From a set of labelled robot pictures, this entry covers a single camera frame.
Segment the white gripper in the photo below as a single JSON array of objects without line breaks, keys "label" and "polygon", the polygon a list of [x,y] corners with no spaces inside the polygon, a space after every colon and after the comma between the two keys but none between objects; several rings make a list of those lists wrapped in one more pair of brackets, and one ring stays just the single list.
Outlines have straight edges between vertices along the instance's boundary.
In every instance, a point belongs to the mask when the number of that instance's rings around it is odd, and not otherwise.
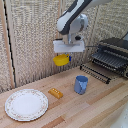
[{"label": "white gripper", "polygon": [[[83,52],[85,45],[83,40],[75,41],[71,44],[65,44],[62,40],[54,40],[54,52],[55,53],[68,53],[68,52]],[[71,62],[71,55],[68,55],[69,62]]]}]

